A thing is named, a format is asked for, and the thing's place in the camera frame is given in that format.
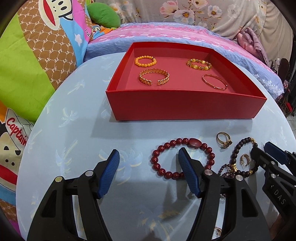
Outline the person's right hand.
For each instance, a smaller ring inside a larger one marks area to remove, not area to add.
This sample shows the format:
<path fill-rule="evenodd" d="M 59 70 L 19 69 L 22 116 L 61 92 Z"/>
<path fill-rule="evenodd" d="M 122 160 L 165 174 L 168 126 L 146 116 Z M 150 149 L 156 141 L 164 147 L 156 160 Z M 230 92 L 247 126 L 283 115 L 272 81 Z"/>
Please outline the person's right hand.
<path fill-rule="evenodd" d="M 278 215 L 270 228 L 270 235 L 272 241 L 295 240 L 295 217 L 285 221 L 281 215 Z"/>

